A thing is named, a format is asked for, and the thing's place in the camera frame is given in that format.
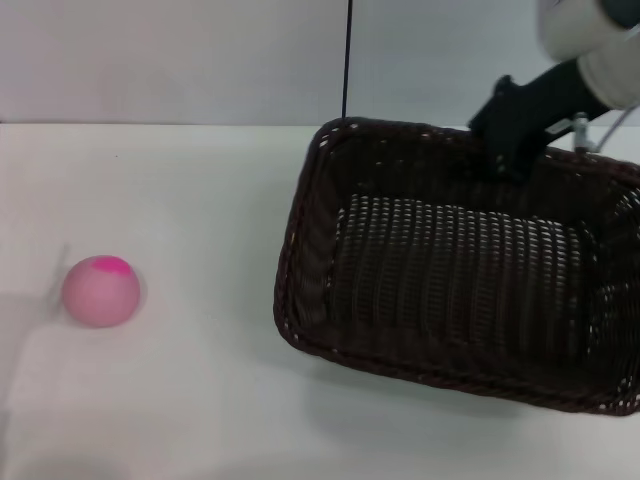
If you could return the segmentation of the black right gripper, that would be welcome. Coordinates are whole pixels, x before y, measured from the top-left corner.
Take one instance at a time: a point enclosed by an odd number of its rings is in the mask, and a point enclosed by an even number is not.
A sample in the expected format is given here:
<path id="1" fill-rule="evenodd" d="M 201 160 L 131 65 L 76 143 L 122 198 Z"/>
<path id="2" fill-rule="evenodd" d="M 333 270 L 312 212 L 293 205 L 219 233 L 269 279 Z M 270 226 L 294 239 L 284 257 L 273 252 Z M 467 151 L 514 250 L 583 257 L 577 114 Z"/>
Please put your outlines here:
<path id="1" fill-rule="evenodd" d="M 583 114 L 601 116 L 601 101 L 587 87 L 576 60 L 562 62 L 525 85 L 501 77 L 491 98 L 468 123 L 487 148 L 490 179 L 527 183 L 539 151 Z"/>

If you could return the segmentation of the dark brown wicker basket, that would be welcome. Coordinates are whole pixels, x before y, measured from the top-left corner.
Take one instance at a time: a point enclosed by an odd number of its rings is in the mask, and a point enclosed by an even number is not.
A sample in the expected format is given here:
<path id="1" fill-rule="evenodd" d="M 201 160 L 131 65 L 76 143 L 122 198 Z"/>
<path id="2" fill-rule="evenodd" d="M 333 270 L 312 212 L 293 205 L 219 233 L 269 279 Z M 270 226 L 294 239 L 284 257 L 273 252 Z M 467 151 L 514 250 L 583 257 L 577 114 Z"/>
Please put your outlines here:
<path id="1" fill-rule="evenodd" d="M 335 119 L 294 195 L 273 314 L 364 372 L 572 413 L 640 413 L 640 165 L 549 149 L 489 179 L 469 133 Z"/>

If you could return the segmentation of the pink ball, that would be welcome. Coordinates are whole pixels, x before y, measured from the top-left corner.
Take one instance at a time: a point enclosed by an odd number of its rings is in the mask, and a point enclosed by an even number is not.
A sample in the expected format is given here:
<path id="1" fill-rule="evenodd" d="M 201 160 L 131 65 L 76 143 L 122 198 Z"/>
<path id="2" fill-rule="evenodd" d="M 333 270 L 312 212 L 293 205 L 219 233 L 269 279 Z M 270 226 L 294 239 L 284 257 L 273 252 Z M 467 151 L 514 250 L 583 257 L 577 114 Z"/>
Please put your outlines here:
<path id="1" fill-rule="evenodd" d="M 139 307 L 141 284 L 133 267 L 117 256 L 81 260 L 66 274 L 62 303 L 76 321 L 108 328 L 129 321 Z"/>

